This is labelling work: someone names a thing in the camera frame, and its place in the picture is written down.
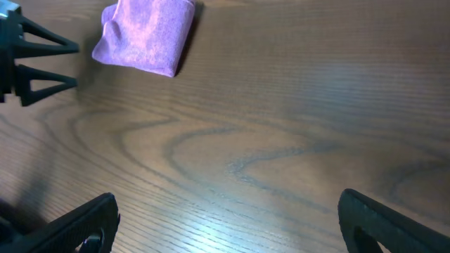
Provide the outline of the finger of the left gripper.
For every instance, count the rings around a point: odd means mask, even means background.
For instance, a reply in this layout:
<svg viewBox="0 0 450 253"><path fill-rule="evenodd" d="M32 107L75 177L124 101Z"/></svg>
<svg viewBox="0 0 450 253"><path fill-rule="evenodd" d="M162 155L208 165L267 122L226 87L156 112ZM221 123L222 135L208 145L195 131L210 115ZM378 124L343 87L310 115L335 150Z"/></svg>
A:
<svg viewBox="0 0 450 253"><path fill-rule="evenodd" d="M17 59L79 52L77 43L17 13L12 14L12 47Z"/></svg>
<svg viewBox="0 0 450 253"><path fill-rule="evenodd" d="M33 105L61 91L75 88L73 77L46 72L24 65L15 68L14 92L23 107Z"/></svg>

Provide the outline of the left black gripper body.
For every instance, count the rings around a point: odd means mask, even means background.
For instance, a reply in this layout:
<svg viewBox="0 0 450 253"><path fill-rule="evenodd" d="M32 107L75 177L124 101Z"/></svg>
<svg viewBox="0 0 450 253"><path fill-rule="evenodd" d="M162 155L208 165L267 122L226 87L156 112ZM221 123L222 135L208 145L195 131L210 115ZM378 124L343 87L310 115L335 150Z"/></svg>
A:
<svg viewBox="0 0 450 253"><path fill-rule="evenodd" d="M12 93L13 68L15 66L14 59L11 56L11 40L12 36L8 34L8 14L21 14L20 8L2 8L1 9L1 103L5 102L5 95Z"/></svg>

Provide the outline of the pink microfiber cloth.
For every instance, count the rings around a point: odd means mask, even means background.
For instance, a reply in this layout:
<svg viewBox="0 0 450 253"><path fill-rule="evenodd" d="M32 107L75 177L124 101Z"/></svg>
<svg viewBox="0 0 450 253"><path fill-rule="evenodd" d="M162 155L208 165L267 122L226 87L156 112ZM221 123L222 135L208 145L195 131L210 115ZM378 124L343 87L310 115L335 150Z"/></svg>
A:
<svg viewBox="0 0 450 253"><path fill-rule="evenodd" d="M190 0L119 0L101 13L102 36L91 56L174 77L194 14Z"/></svg>

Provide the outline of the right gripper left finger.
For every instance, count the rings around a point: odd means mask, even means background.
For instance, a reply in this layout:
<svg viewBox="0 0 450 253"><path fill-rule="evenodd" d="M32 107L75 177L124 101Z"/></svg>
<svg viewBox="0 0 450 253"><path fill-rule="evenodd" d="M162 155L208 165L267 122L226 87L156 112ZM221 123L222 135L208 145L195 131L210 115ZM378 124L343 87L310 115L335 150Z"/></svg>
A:
<svg viewBox="0 0 450 253"><path fill-rule="evenodd" d="M104 193L52 221L43 228L21 235L10 226L1 241L3 253L81 252L110 253L120 223L115 196Z"/></svg>

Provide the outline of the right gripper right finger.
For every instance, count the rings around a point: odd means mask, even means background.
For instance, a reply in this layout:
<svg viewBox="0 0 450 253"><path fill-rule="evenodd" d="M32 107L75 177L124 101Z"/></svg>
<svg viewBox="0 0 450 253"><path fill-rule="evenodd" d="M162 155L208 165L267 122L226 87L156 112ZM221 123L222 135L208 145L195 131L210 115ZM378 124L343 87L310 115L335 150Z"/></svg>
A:
<svg viewBox="0 0 450 253"><path fill-rule="evenodd" d="M449 237L438 233L353 189L338 202L340 230L351 253L449 253Z"/></svg>

